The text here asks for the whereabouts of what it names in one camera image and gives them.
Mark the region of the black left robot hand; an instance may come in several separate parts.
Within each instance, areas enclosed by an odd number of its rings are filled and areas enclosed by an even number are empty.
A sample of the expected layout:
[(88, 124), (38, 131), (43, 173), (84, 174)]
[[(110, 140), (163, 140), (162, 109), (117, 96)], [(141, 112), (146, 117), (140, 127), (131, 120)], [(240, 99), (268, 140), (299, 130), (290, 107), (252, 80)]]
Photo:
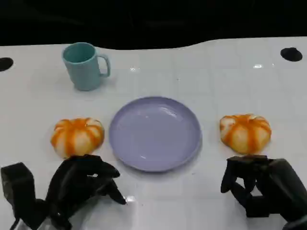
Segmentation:
[(70, 230), (69, 219), (88, 200), (109, 196), (115, 202), (127, 202), (114, 181), (119, 171), (95, 155), (72, 156), (63, 161), (53, 175), (45, 202), (48, 217), (57, 230)]

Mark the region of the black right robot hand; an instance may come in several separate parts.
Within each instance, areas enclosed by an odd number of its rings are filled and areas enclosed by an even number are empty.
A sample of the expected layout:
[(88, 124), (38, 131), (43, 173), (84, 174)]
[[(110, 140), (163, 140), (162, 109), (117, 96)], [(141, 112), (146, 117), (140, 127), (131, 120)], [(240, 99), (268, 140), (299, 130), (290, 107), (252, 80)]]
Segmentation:
[(269, 195), (253, 196), (255, 186), (265, 181), (264, 172), (273, 162), (267, 156), (233, 156), (227, 159), (221, 193), (231, 192), (244, 207), (248, 218), (264, 218), (279, 214), (281, 208)]

